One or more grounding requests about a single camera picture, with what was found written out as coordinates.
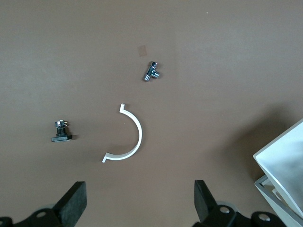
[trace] white semicircular bracket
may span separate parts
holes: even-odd
[[[134,153],[136,153],[136,151],[140,147],[140,144],[141,144],[141,141],[142,141],[142,127],[140,125],[140,122],[138,121],[138,119],[132,113],[130,113],[127,110],[125,110],[124,107],[125,107],[125,104],[122,103],[121,106],[120,106],[120,113],[123,113],[126,116],[129,116],[134,121],[134,123],[137,125],[138,131],[139,131],[139,140],[138,140],[138,143],[137,143],[137,145],[131,151],[129,151],[129,152],[125,153],[125,154],[122,154],[122,155],[114,155],[114,154],[111,154],[111,153],[107,152],[105,154],[102,162],[105,162],[106,159],[115,160],[115,161],[126,159],[126,158],[132,156]]]

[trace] white plastic tray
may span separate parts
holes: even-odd
[[[284,201],[272,192],[275,187],[267,176],[258,179],[255,182],[255,186],[287,227],[303,227],[303,219],[295,214],[287,205],[285,205]]]
[[[254,158],[288,206],[303,218],[303,119]]]

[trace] black mechanical part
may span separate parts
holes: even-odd
[[[74,227],[86,205],[86,184],[76,182],[52,209],[38,210],[16,224],[9,217],[1,217],[0,227]]]
[[[255,212],[250,219],[231,207],[217,205],[203,180],[195,181],[195,207],[200,222],[193,227],[286,227],[279,217],[268,212]]]
[[[52,142],[64,142],[64,141],[69,141],[72,139],[72,135],[68,135],[66,133],[66,124],[64,120],[59,120],[55,122],[55,126],[57,128],[57,136],[52,137]]]

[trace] metal pipe fitting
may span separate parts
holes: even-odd
[[[158,71],[156,71],[158,63],[151,61],[149,64],[149,68],[147,69],[143,80],[148,82],[151,78],[157,79],[160,75]]]

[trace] screw hole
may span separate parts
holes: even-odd
[[[220,211],[223,213],[223,214],[228,214],[230,211],[227,207],[221,207],[220,208]]]
[[[38,213],[36,217],[37,218],[41,218],[41,217],[43,217],[45,215],[46,215],[46,212],[42,211],[42,212]]]
[[[266,214],[259,214],[259,219],[262,221],[270,221],[270,217]]]

